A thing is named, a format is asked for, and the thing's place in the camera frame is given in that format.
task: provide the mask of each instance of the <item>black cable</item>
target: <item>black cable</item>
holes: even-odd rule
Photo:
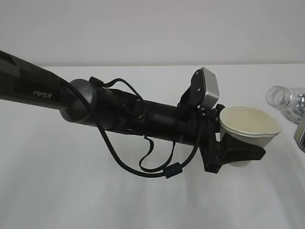
[[[135,93],[135,95],[139,98],[139,100],[141,101],[141,111],[140,111],[140,113],[139,114],[137,114],[137,115],[141,115],[141,114],[143,114],[143,112],[144,112],[144,100],[143,100],[143,98],[140,96],[140,94],[126,81],[126,80],[124,80],[124,79],[121,79],[121,78],[117,78],[117,79],[114,79],[114,80],[111,80],[110,82],[108,82],[108,83],[102,83],[102,87],[104,87],[104,88],[109,88],[109,87],[112,87],[115,83],[117,83],[117,82],[122,82],[122,83],[124,83],[124,84],[126,84],[129,88],[130,88],[130,90],[132,90],[133,91],[133,93]]]
[[[163,177],[165,174],[164,172],[161,172],[161,173],[143,173],[143,172],[140,172],[138,170],[135,170],[131,167],[129,167],[128,165],[126,165],[124,162],[121,161],[121,159],[119,158],[119,156],[117,155],[117,153],[115,152],[105,130],[104,130],[104,127],[101,125],[98,117],[96,116],[95,112],[92,110],[90,104],[88,103],[88,101],[85,99],[85,97],[74,87],[72,86],[70,83],[68,83],[67,81],[65,81],[64,79],[60,78],[60,81],[62,82],[62,84],[68,88],[72,93],[74,93],[78,98],[79,100],[84,104],[84,106],[87,108],[88,112],[90,113],[93,121],[95,122],[97,128],[99,129],[104,141],[105,141],[105,144],[106,146],[108,147],[111,155],[113,156],[114,160],[119,164],[119,166],[121,166],[123,169],[125,169],[126,171],[132,173],[132,174],[135,174],[137,176],[140,176],[140,177],[147,177],[147,178],[156,178],[156,177]]]
[[[69,82],[67,82],[66,80],[58,77],[60,82],[66,87],[68,88],[73,94],[76,95],[76,97],[79,98],[79,100],[84,104],[84,106],[86,107],[86,109],[88,110],[88,112],[90,113],[93,121],[95,122],[97,128],[99,129],[106,146],[108,147],[111,155],[113,156],[114,160],[119,164],[120,167],[122,167],[123,169],[125,169],[126,171],[140,176],[140,177],[147,177],[147,178],[156,178],[156,177],[163,177],[165,176],[164,172],[161,173],[144,173],[144,172],[140,172],[138,170],[135,170],[131,167],[129,167],[128,165],[126,165],[124,162],[121,161],[121,159],[119,158],[119,156],[117,155],[117,153],[115,152],[106,132],[104,127],[102,126],[102,124],[100,123],[97,115],[95,114],[95,112],[92,110],[90,104],[88,103],[88,101],[86,100],[86,98],[74,87],[72,86]],[[202,132],[202,119],[200,118],[200,115],[198,114],[198,120],[199,120],[199,128],[198,128],[198,136],[197,136],[197,140],[196,143],[193,147],[193,150],[191,152],[191,154],[188,156],[188,158],[182,163],[182,167],[185,167],[186,165],[188,165],[191,161],[191,159],[194,157],[194,155],[196,154],[196,151],[199,147],[199,143],[200,143],[200,138],[201,138],[201,132]]]
[[[139,166],[140,166],[141,170],[143,170],[144,172],[147,172],[147,173],[156,173],[156,172],[160,172],[161,170],[165,169],[165,168],[170,164],[170,162],[172,161],[172,158],[173,158],[173,151],[174,151],[176,142],[173,141],[172,152],[171,152],[169,158],[167,159],[167,161],[166,161],[163,165],[161,165],[161,166],[159,166],[159,167],[157,167],[157,168],[145,168],[145,167],[142,166],[142,162],[143,162],[143,160],[144,160],[148,155],[150,155],[150,154],[152,153],[154,143],[153,143],[153,141],[152,141],[151,139],[149,139],[147,136],[144,136],[144,139],[146,139],[146,140],[149,141],[149,143],[150,143],[150,148],[149,148],[148,153],[147,153],[145,156],[143,156],[143,157],[141,158],[141,160],[139,161]]]
[[[198,113],[197,113],[197,119],[198,119],[198,122],[199,122],[199,128],[198,128],[198,134],[197,134],[197,139],[196,139],[196,143],[193,147],[193,150],[191,151],[191,154],[187,157],[187,159],[181,164],[182,168],[186,167],[190,161],[194,158],[196,152],[197,152],[197,149],[199,147],[199,144],[200,144],[200,140],[201,140],[201,134],[202,134],[202,130],[203,130],[203,124],[202,124],[202,118],[201,118],[201,111],[198,110]]]

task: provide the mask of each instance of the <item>white background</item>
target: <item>white background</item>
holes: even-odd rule
[[[144,99],[175,105],[199,67],[48,69],[67,80],[122,77]],[[293,141],[295,125],[268,107],[264,94],[276,84],[304,86],[305,64],[208,69],[217,76],[219,103],[257,107],[281,124],[282,133],[266,147],[262,161],[243,168],[226,165],[210,174],[197,153],[176,177],[136,177],[115,163],[97,128],[65,122],[56,110],[0,101],[0,228],[304,228],[305,155]],[[138,168],[148,143],[109,135],[123,161]],[[160,165],[170,149],[170,142],[156,140],[145,165]],[[190,151],[178,144],[173,162],[182,162]]]
[[[305,63],[304,0],[1,0],[0,50],[39,66]]]

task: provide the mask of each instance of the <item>robotic arm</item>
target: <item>robotic arm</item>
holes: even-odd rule
[[[117,82],[125,83],[134,94],[113,89]],[[220,142],[219,114],[224,106],[218,104],[218,85],[215,75],[206,68],[192,76],[191,86],[177,106],[146,101],[123,79],[109,83],[91,77],[68,83],[57,75],[15,56],[0,51],[0,99],[57,109],[72,123],[98,127],[105,143],[125,170],[142,177],[175,176],[182,172],[200,149],[204,170],[218,173],[222,165],[244,160],[260,160],[265,150],[225,134]],[[193,150],[183,163],[169,165],[171,156],[156,169],[137,171],[125,165],[116,154],[105,131],[125,135],[141,135],[150,142],[159,138],[192,145]]]

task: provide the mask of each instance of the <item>paper cup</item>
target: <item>paper cup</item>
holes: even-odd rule
[[[246,143],[264,148],[281,132],[278,122],[264,111],[250,106],[226,107],[220,113],[220,138],[225,133]],[[250,161],[232,162],[235,167]]]

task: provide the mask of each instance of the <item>cup rim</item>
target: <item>cup rim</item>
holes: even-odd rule
[[[223,111],[225,111],[226,109],[232,109],[232,108],[236,108],[236,107],[247,107],[247,108],[251,108],[251,109],[255,109],[261,113],[264,113],[264,115],[268,116],[269,118],[271,118],[274,123],[276,124],[276,127],[277,127],[277,130],[274,131],[274,132],[258,132],[258,133],[253,133],[253,132],[247,132],[247,131],[243,131],[243,130],[238,130],[236,128],[232,128],[232,127],[229,127],[227,126],[226,124],[223,123],[222,121],[222,116],[223,116]],[[235,105],[235,106],[229,106],[229,107],[226,107],[224,108],[221,112],[220,112],[220,125],[226,129],[227,131],[230,131],[234,134],[237,134],[237,135],[241,135],[241,136],[246,136],[246,137],[274,137],[274,136],[277,136],[280,132],[281,132],[281,128],[280,128],[280,125],[278,123],[278,121],[270,116],[268,113],[266,113],[265,111],[262,111],[260,109],[257,109],[255,107],[252,107],[252,106],[246,106],[246,105]]]

